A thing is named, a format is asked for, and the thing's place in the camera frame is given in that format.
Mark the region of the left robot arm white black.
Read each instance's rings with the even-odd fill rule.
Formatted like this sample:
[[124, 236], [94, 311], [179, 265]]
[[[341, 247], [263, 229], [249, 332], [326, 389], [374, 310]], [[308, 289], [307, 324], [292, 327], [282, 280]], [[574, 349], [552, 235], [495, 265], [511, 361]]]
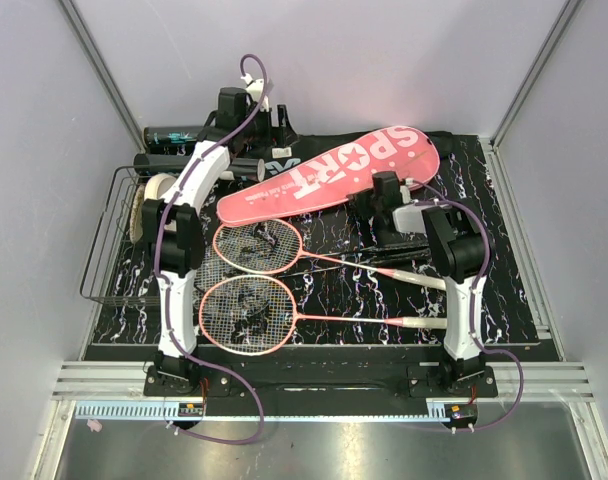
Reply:
[[143, 240], [158, 282], [162, 324], [159, 346], [146, 371], [147, 396], [187, 396], [205, 384], [199, 365], [190, 359], [197, 348], [194, 281], [205, 256], [199, 213], [221, 175], [254, 183], [264, 179], [258, 151], [284, 137], [272, 131], [269, 89], [262, 80], [245, 88], [221, 89], [217, 109], [198, 134], [178, 178], [165, 193], [142, 205]]

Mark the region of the black teal shuttlecock tube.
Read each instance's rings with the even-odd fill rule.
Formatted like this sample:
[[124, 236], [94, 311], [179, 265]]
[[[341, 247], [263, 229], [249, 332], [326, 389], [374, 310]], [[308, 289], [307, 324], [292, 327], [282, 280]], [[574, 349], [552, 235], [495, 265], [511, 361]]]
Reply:
[[147, 146], [169, 146], [194, 144], [203, 130], [201, 125], [145, 127], [142, 133]]

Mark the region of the pink racket cover bag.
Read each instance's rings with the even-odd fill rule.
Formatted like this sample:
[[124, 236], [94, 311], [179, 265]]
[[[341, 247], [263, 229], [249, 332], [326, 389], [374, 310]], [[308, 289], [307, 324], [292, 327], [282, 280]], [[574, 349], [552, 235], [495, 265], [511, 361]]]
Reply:
[[246, 225], [330, 208], [373, 187], [373, 175], [430, 182], [440, 168], [435, 144], [423, 132], [392, 126], [332, 148], [263, 182], [221, 198], [221, 223]]

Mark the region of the pink badminton racket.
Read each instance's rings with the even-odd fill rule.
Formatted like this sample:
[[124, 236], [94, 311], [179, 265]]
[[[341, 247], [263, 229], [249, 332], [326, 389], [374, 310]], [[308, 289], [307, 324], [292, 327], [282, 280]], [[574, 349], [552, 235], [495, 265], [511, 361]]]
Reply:
[[293, 267], [302, 258], [312, 258], [327, 263], [360, 268], [400, 282], [446, 290], [446, 282], [442, 279], [395, 268], [358, 264], [329, 255], [305, 251], [299, 230], [291, 224], [277, 219], [243, 226], [220, 225], [214, 234], [212, 246], [223, 261], [238, 270], [251, 274], [282, 273]]
[[264, 275], [240, 275], [211, 287], [199, 308], [201, 333], [218, 348], [242, 356], [262, 356], [283, 347], [299, 323], [367, 323], [405, 329], [447, 328], [445, 318], [355, 318], [305, 314], [282, 281]]

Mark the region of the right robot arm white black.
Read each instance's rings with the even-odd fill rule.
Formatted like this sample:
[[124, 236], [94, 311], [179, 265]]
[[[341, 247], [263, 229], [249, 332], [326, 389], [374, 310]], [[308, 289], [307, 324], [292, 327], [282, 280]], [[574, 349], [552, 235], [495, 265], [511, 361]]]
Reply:
[[423, 233], [432, 263], [446, 287], [446, 333], [438, 367], [429, 384], [450, 396], [481, 388], [486, 355], [481, 339], [482, 296], [494, 244], [482, 215], [469, 198], [450, 200], [439, 192], [430, 200], [410, 197], [392, 171], [372, 176], [373, 186], [348, 196], [355, 213], [376, 217], [400, 233]]

